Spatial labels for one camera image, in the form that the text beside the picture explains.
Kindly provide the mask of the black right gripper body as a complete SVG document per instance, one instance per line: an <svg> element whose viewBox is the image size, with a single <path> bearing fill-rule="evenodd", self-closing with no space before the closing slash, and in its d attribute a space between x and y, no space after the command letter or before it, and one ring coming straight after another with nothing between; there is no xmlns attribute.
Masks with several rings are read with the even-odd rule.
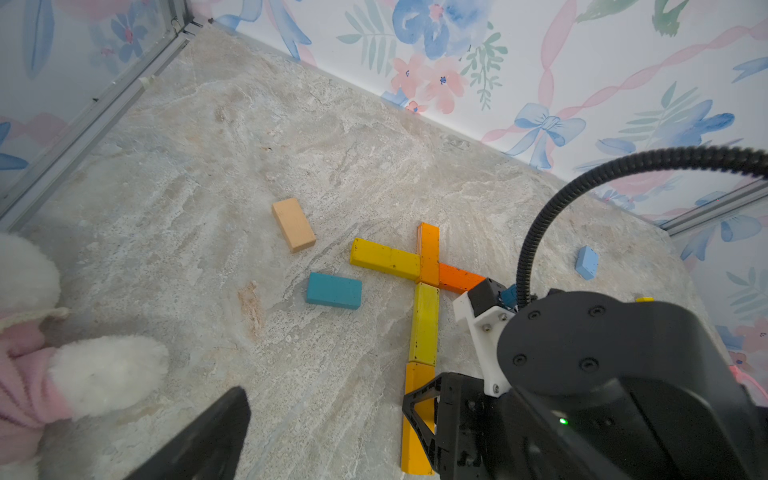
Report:
<svg viewBox="0 0 768 480"><path fill-rule="evenodd" d="M518 391L498 398L479 378L442 373L406 392L402 410L442 479L538 479L536 410Z"/></svg>

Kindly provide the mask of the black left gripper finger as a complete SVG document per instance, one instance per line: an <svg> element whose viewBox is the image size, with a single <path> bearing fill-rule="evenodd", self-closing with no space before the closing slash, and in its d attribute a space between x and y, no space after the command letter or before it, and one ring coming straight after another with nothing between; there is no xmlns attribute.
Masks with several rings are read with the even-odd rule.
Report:
<svg viewBox="0 0 768 480"><path fill-rule="evenodd" d="M233 387L128 477L233 479L250 418L245 390Z"/></svg>

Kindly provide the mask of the lime yellow long block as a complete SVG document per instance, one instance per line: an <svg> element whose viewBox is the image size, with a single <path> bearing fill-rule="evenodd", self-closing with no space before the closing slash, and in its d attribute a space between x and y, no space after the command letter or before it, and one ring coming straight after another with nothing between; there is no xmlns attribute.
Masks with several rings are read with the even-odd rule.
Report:
<svg viewBox="0 0 768 480"><path fill-rule="evenodd" d="M434 367L437 363L440 291L426 283L415 287L409 360Z"/></svg>

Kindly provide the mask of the red-orange long block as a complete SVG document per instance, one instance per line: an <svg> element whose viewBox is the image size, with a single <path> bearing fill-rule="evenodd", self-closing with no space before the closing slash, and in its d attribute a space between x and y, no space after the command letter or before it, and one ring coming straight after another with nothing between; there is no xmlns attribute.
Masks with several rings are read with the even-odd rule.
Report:
<svg viewBox="0 0 768 480"><path fill-rule="evenodd" d="M439 264L439 288L461 295L485 280L484 276L444 263Z"/></svg>

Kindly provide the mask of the beige short block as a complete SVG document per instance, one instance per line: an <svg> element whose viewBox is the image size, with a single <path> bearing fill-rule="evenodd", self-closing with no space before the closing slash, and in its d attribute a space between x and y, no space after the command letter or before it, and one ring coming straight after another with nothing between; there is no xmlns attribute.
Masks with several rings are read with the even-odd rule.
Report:
<svg viewBox="0 0 768 480"><path fill-rule="evenodd" d="M314 231L296 198L273 203L272 213L292 253L297 253L315 245L316 236Z"/></svg>

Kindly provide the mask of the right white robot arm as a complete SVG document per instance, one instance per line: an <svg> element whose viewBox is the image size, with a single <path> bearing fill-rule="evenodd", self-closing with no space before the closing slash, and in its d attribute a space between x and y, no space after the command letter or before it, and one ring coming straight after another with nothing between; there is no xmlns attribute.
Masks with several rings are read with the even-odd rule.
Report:
<svg viewBox="0 0 768 480"><path fill-rule="evenodd" d="M767 410L692 312L596 292L530 294L538 246L568 205L622 177L684 169L763 177L767 155L676 147L601 164L558 191L534 220L518 260L514 305L492 280L456 300L482 376L444 372L402 402L439 477L766 477Z"/></svg>

